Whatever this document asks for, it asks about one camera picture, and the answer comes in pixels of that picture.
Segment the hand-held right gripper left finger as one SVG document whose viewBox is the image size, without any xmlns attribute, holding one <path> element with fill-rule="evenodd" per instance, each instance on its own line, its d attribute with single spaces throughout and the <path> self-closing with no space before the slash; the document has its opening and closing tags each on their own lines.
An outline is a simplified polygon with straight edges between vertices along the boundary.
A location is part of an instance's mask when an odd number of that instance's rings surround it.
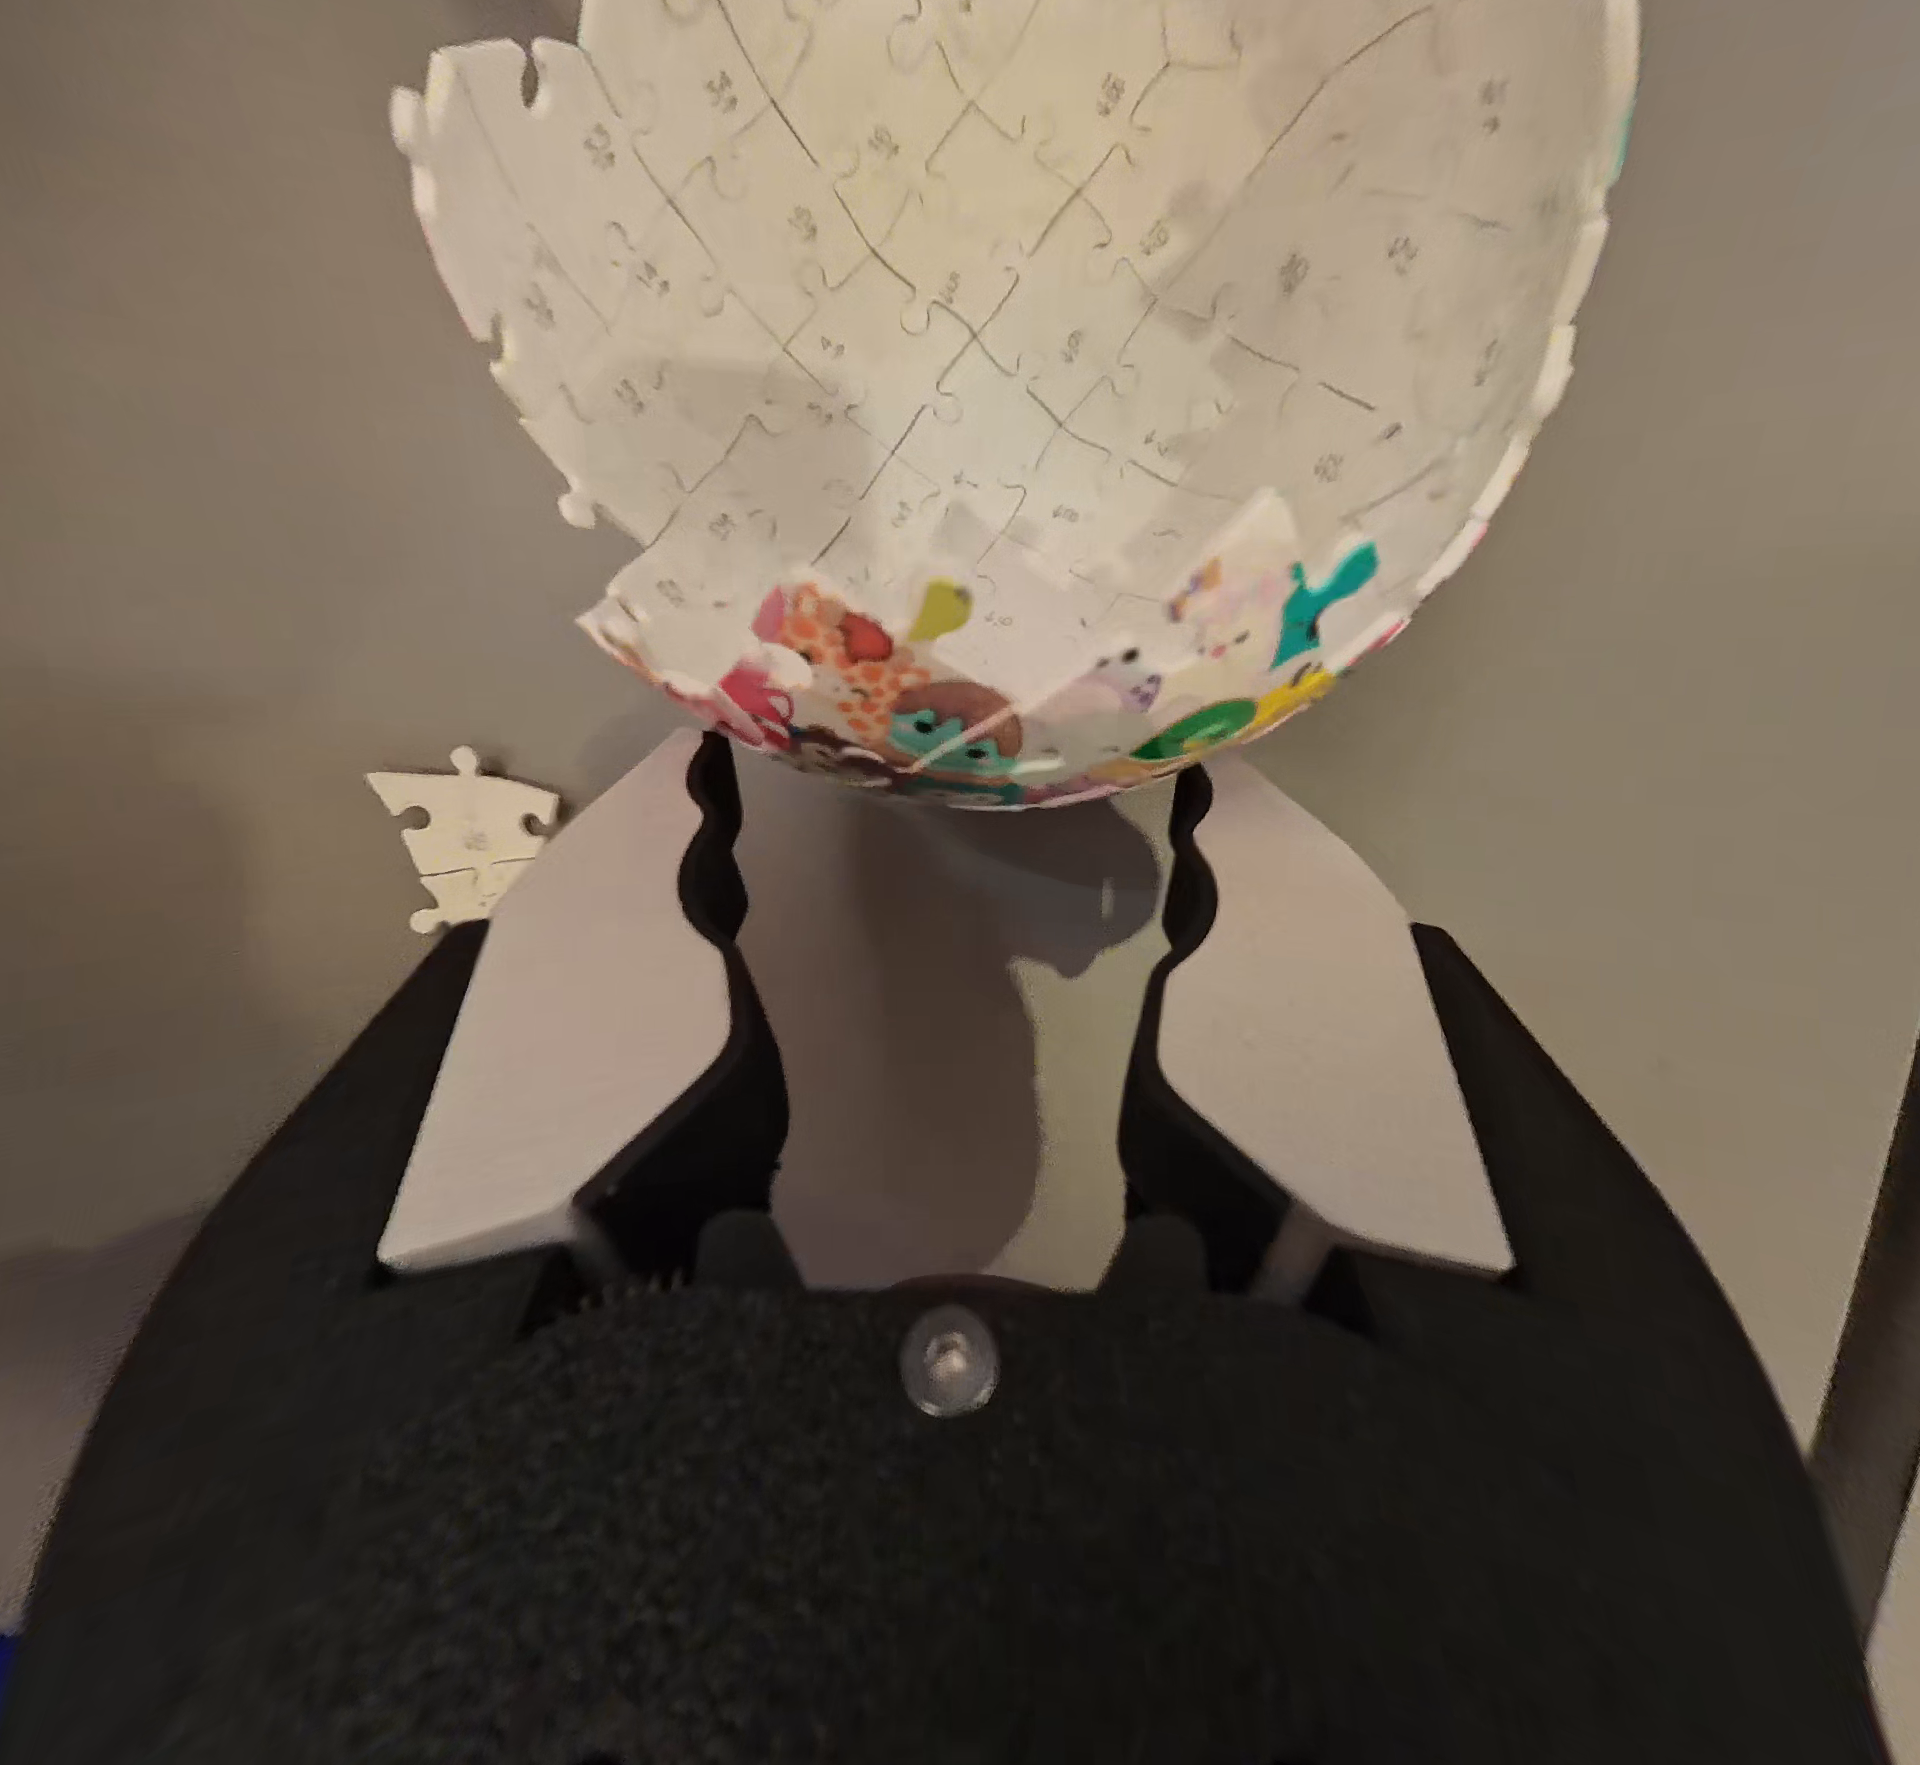
<svg viewBox="0 0 1920 1765">
<path fill-rule="evenodd" d="M 693 1269 L 769 1213 L 790 1129 L 781 1047 L 738 938 L 732 743 L 681 729 L 503 898 L 378 1242 L 388 1272 L 568 1249 Z"/>
</svg>

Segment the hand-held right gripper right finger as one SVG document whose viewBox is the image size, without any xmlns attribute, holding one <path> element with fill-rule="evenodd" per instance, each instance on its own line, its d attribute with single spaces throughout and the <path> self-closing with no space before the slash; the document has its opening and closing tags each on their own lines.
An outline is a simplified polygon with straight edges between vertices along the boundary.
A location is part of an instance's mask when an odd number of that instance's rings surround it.
<svg viewBox="0 0 1920 1765">
<path fill-rule="evenodd" d="M 1161 930 L 1117 1121 L 1127 1216 L 1208 1281 L 1301 1300 L 1337 1250 L 1501 1277 L 1513 1250 L 1414 928 L 1245 760 L 1172 791 Z"/>
</svg>

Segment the joined white puzzle pieces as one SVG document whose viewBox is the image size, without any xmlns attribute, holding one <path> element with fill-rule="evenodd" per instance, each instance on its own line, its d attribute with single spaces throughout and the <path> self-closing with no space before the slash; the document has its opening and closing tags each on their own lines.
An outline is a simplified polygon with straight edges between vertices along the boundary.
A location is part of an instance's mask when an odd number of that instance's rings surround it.
<svg viewBox="0 0 1920 1765">
<path fill-rule="evenodd" d="M 427 893 L 408 916 L 422 938 L 493 916 L 498 900 L 540 859 L 564 817 L 564 795 L 490 773 L 456 747 L 446 768 L 364 777 L 390 817 Z"/>
</svg>

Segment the colourful puzzle ball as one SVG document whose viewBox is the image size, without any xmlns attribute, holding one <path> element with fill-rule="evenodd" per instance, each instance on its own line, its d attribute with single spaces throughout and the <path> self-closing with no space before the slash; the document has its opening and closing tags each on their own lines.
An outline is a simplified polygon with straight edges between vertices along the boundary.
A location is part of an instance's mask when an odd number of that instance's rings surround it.
<svg viewBox="0 0 1920 1765">
<path fill-rule="evenodd" d="M 582 0 L 393 98 L 574 525 L 734 744 L 1054 809 L 1306 711 L 1571 376 L 1640 0 Z"/>
</svg>

